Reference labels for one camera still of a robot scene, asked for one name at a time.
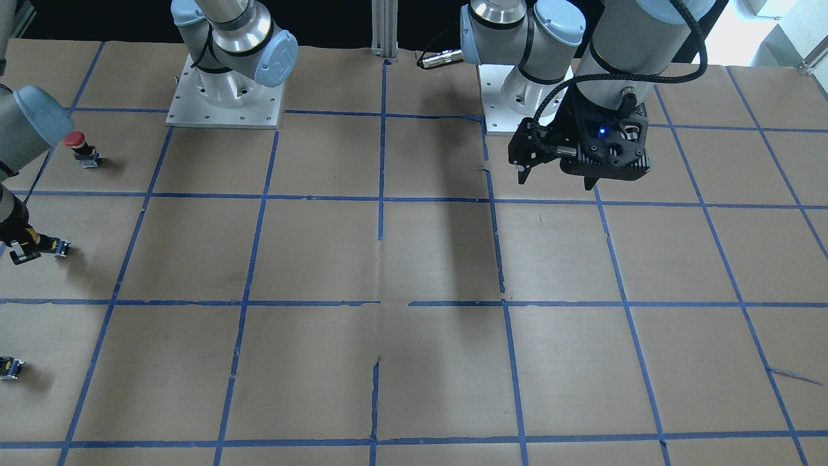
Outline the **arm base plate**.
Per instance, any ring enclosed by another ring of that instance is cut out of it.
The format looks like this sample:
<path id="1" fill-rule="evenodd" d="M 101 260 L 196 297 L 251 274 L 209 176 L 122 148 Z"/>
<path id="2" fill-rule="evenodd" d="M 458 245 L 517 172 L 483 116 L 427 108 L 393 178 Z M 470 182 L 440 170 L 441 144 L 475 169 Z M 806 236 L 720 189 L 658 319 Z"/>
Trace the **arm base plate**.
<path id="1" fill-rule="evenodd" d="M 489 135 L 510 136 L 555 87 L 555 83 L 536 83 L 523 76 L 521 60 L 484 63 L 477 66 L 480 97 Z"/>
<path id="2" fill-rule="evenodd" d="M 211 74 L 187 56 L 166 124 L 177 128 L 273 129 L 281 123 L 286 85 L 266 87 L 230 71 Z"/>

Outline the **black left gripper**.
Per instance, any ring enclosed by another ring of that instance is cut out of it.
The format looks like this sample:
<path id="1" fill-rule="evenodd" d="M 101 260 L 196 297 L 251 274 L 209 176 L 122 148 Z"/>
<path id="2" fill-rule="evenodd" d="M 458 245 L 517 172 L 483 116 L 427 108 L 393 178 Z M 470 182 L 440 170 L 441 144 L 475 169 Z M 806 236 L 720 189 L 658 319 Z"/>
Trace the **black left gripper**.
<path id="1" fill-rule="evenodd" d="M 601 178 L 633 182 L 648 174 L 648 116 L 630 87 L 622 91 L 616 109 L 592 103 L 573 87 L 562 109 L 564 137 L 576 148 L 576 155 L 562 157 L 560 168 L 583 177 L 585 191 L 591 191 Z"/>

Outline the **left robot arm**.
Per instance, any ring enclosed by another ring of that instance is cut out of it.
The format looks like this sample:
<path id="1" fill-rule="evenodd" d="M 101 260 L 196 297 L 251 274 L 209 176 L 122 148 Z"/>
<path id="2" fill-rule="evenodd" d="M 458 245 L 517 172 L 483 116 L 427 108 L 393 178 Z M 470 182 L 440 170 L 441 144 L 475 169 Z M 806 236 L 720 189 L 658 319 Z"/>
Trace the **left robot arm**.
<path id="1" fill-rule="evenodd" d="M 521 115 L 508 161 L 526 183 L 542 163 L 583 178 L 633 182 L 651 171 L 646 98 L 656 83 L 706 72 L 699 21 L 713 1 L 606 1 L 591 34 L 568 1 L 470 1 L 459 14 L 464 60 L 509 65 Z"/>

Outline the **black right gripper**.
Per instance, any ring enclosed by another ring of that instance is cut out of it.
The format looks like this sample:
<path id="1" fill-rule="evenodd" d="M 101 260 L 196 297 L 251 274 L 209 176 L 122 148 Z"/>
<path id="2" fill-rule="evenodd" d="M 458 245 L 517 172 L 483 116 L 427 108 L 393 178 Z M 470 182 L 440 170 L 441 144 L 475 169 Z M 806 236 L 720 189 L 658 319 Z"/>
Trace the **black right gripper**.
<path id="1" fill-rule="evenodd" d="M 15 207 L 1 224 L 1 239 L 14 265 L 38 258 L 38 233 L 29 224 L 26 207 Z"/>

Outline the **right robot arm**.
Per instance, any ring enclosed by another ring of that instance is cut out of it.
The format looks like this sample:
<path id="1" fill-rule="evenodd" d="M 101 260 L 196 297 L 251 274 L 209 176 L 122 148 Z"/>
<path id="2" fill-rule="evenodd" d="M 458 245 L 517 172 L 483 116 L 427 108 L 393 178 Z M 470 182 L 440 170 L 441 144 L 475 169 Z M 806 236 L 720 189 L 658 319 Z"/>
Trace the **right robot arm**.
<path id="1" fill-rule="evenodd" d="M 236 74 L 241 86 L 275 88 L 286 82 L 298 59 L 298 42 L 272 20 L 257 1 L 174 1 L 175 26 L 190 48 L 194 67 L 202 74 Z M 42 153 L 67 144 L 77 157 L 95 156 L 83 133 L 55 98 L 28 85 L 2 87 L 2 180 Z M 68 241 L 37 232 L 24 203 L 2 187 L 2 242 L 13 263 L 30 262 L 42 254 L 64 257 Z"/>

